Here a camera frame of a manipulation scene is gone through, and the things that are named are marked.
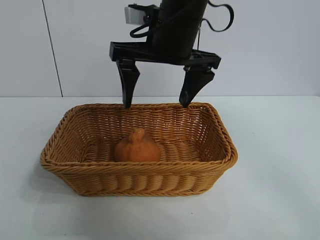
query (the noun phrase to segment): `woven basket wall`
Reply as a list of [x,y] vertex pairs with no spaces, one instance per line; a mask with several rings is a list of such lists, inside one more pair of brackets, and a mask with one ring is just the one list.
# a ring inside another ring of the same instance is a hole
[[[114,162],[133,127],[158,144],[160,162]],[[40,163],[83,196],[189,196],[209,190],[237,158],[210,104],[86,104],[65,114]]]

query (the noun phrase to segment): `white tabletop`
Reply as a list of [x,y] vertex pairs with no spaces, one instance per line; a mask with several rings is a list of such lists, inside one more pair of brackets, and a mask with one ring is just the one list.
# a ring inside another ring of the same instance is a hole
[[41,168],[68,109],[120,101],[0,98],[1,240],[320,239],[320,97],[198,97],[218,110],[239,153],[202,195],[82,197]]

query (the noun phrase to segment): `rectangular basket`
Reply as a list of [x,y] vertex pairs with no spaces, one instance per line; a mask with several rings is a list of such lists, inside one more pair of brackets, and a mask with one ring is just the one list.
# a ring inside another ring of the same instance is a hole
[[[115,162],[115,145],[144,128],[159,162]],[[41,165],[82,196],[189,196],[209,190],[238,159],[208,103],[86,104],[70,109],[41,153]]]

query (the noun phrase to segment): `white wall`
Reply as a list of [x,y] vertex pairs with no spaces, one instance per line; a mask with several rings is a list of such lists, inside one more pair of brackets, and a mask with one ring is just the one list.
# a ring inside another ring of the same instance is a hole
[[0,96],[60,96],[41,0],[0,1]]
[[[160,0],[44,0],[65,96],[120,96],[110,41],[134,41],[124,7]],[[235,10],[232,28],[214,33],[204,25],[200,48],[222,57],[214,82],[200,95],[318,95],[320,1],[217,0]],[[217,27],[223,8],[205,13]],[[59,96],[41,0],[0,1],[0,96]],[[139,63],[136,96],[178,96],[182,67]]]
[[[124,7],[150,0],[45,0],[59,76],[66,96],[119,96],[110,41],[129,37]],[[200,94],[320,95],[320,1],[224,0],[235,11],[232,28],[214,33],[204,25],[200,48],[222,57],[215,81]],[[223,8],[208,7],[205,16],[217,27],[228,22]],[[136,96],[178,96],[182,67],[140,63]]]

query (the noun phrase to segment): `robotic arm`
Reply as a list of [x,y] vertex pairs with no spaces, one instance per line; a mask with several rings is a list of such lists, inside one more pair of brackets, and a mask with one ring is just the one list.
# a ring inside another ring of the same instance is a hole
[[[229,10],[230,22],[225,29],[215,30],[203,18],[207,4]],[[199,27],[202,21],[206,21],[215,32],[227,30],[234,20],[231,6],[214,5],[208,0],[162,0],[160,7],[131,4],[124,12],[126,23],[140,25],[130,32],[130,36],[146,37],[146,42],[110,43],[110,58],[119,70],[125,107],[131,106],[140,76],[136,61],[184,66],[185,78],[179,102],[188,107],[197,93],[213,80],[215,74],[211,70],[217,69],[221,61],[215,53],[193,49]]]

